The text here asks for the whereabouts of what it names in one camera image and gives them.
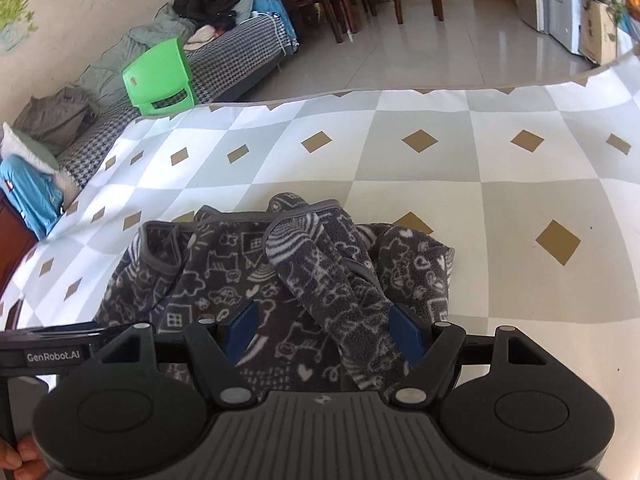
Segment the tiled floor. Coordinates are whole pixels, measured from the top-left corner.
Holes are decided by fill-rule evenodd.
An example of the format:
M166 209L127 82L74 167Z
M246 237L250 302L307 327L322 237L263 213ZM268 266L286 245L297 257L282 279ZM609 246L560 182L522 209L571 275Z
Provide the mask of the tiled floor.
M378 6L362 30L337 44L323 26L243 101L305 96L345 88L513 86L574 75L590 68L554 38L523 23L513 4L445 0L437 22L429 0L403 0L404 25L394 6Z

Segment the white wall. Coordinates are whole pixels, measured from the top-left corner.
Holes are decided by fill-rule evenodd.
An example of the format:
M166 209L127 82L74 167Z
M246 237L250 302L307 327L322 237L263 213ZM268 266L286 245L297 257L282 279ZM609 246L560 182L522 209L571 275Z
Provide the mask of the white wall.
M0 122L12 122L31 95L74 81L130 28L173 0L29 0L38 30L0 52Z

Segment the finger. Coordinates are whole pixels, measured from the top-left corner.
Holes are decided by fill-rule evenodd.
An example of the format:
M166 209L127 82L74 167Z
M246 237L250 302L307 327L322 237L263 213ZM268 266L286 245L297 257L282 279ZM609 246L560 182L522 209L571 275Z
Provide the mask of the finger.
M0 438L0 467L2 469L16 469L22 465L20 455Z
M49 470L44 460L25 462L14 472L15 480L40 480Z
M25 435L20 439L20 442L18 442L18 453L20 453L24 462L31 462L32 460L42 458L40 450L31 435Z

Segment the patterned fleece clothing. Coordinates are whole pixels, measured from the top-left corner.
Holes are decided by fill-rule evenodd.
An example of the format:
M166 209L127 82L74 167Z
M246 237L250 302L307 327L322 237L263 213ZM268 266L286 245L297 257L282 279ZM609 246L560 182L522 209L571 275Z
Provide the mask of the patterned fleece clothing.
M390 224L355 225L335 200L274 196L267 212L204 206L190 223L146 222L122 257L96 320L177 332L256 301L260 326L238 369L268 390L332 392L345 372L388 392L408 367L388 331L393 303L447 316L454 251ZM186 367L172 367L186 378Z

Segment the cardboard box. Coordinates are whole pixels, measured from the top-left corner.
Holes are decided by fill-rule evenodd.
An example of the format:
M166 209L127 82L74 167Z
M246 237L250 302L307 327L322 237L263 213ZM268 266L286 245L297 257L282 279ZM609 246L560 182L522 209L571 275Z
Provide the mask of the cardboard box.
M618 28L607 5L594 0L582 1L580 20L580 52L599 65L617 56Z

